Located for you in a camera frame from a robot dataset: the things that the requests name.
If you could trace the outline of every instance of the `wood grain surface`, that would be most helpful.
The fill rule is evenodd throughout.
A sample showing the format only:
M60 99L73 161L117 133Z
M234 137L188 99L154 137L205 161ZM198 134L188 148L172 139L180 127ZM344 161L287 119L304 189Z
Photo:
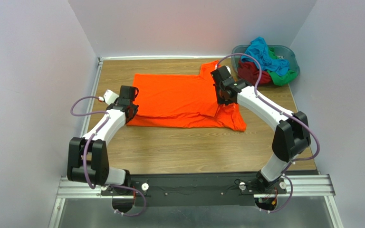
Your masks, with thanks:
M211 61L214 59L104 61L96 95L102 96L107 89L119 93L121 85L132 85L135 73L195 75L202 63ZM231 67L229 59L222 64ZM288 86L261 87L259 91L280 106L296 110ZM94 111L105 108L106 104L94 102ZM246 132L228 128L124 126L108 146L109 163L133 174L258 171L272 155L274 132L249 110L241 107L240 113L248 125ZM93 115L88 130L101 118L102 115ZM300 155L309 156L309 148ZM316 167L314 161L300 161L290 169Z

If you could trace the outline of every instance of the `blue cloth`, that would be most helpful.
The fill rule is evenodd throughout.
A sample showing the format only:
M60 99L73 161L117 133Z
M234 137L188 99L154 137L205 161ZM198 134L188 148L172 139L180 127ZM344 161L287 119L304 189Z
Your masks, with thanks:
M261 65L261 70L270 70L279 76L284 76L289 70L289 61L286 59L272 59L268 54L268 46L264 38L257 37L247 48L245 54L255 58ZM242 56L242 62L254 62L251 58Z

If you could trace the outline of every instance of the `white wall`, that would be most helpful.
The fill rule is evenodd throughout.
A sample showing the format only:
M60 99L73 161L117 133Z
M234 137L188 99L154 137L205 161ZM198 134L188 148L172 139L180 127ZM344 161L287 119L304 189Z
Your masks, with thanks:
M0 1L0 227L48 226L96 65L66 0Z
M365 227L365 1L318 0L291 45L298 108L321 140L343 224Z
M316 0L69 0L99 57L225 55L289 46Z

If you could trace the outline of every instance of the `gray floor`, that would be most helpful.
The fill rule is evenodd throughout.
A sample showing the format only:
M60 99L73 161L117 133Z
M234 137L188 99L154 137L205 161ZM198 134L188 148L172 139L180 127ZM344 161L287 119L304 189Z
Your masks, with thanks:
M279 198L279 205L286 198ZM149 207L138 217L114 214L111 199L67 199L61 228L202 228L202 227L333 227L324 197L294 197L278 213L266 214L254 207Z

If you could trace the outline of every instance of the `orange shirt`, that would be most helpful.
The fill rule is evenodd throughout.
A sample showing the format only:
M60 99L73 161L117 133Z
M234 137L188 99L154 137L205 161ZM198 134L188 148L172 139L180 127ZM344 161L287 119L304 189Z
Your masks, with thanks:
M134 76L139 89L136 116L128 125L150 127L229 127L245 131L238 104L219 105L211 72L218 61L202 64L199 75Z

